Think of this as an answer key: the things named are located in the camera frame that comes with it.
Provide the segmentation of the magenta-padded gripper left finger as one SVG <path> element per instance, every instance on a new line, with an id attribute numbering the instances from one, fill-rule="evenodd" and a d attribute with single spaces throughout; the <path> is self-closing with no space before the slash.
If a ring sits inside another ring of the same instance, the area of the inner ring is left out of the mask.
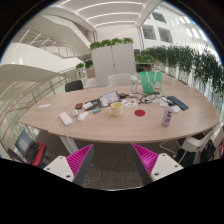
<path id="1" fill-rule="evenodd" d="M 72 154 L 58 156 L 44 170 L 81 186 L 94 155 L 94 146 L 87 145 Z"/>

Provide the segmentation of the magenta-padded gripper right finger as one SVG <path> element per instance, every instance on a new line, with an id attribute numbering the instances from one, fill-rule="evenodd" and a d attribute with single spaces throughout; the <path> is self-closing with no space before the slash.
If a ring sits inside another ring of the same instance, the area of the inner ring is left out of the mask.
<path id="1" fill-rule="evenodd" d="M 182 166 L 166 153 L 157 154 L 137 144 L 133 144 L 132 147 L 136 165 L 144 185 L 182 169 Z"/>

